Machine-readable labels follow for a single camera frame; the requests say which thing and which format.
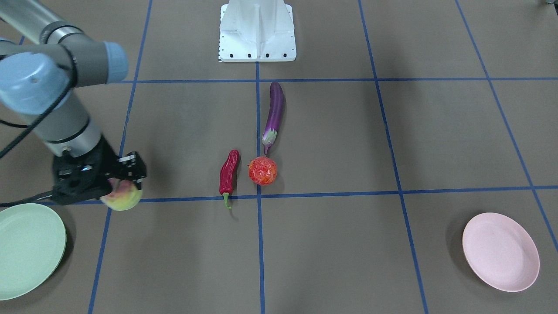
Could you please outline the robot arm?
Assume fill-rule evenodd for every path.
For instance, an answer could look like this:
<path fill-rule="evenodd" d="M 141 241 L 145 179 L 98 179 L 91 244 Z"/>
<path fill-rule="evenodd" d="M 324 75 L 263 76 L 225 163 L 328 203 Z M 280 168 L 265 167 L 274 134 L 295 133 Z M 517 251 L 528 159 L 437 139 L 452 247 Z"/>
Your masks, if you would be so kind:
<path fill-rule="evenodd" d="M 137 152 L 118 156 L 74 93 L 124 80 L 128 58 L 122 46 L 92 40 L 38 0 L 3 0 L 1 20 L 33 42 L 24 47 L 1 40 L 1 103 L 24 121 L 1 156 L 30 133 L 54 155 L 50 191 L 1 206 L 99 199 L 114 211 L 135 207 L 147 177 L 145 163 Z"/>

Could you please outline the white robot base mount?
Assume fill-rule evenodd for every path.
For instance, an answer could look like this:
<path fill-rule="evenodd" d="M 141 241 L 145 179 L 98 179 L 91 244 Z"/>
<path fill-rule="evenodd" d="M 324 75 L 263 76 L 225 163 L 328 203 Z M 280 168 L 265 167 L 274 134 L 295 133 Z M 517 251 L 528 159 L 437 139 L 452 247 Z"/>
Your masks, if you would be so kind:
<path fill-rule="evenodd" d="M 283 0 L 230 0 L 220 13 L 219 62 L 296 59 L 293 8 Z"/>

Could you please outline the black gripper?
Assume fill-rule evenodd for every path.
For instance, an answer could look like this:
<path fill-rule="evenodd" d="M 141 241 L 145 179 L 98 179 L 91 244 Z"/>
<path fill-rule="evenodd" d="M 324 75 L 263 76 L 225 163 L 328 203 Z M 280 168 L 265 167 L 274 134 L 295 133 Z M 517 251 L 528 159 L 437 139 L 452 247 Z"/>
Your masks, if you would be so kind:
<path fill-rule="evenodd" d="M 99 199 L 113 191 L 109 180 L 131 181 L 142 189 L 147 177 L 147 165 L 137 151 L 118 157 L 105 137 L 88 153 L 72 157 L 64 153 L 52 162 L 54 185 L 51 199 L 58 205 L 71 205 L 80 201 Z"/>

